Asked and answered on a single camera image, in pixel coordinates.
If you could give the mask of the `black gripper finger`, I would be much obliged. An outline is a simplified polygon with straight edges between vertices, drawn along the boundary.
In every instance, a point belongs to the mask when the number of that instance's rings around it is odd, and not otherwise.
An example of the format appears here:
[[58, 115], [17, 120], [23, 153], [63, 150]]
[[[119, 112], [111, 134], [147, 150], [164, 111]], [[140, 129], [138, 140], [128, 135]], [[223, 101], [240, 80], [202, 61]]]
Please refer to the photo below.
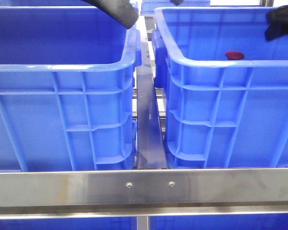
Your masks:
[[288, 35], [288, 5], [270, 10], [265, 18], [269, 24], [264, 34], [266, 41]]
[[175, 6], [181, 5], [184, 0], [170, 0], [171, 3], [173, 3]]
[[129, 0], [85, 0], [112, 17], [126, 29], [131, 29], [139, 18], [138, 11]]

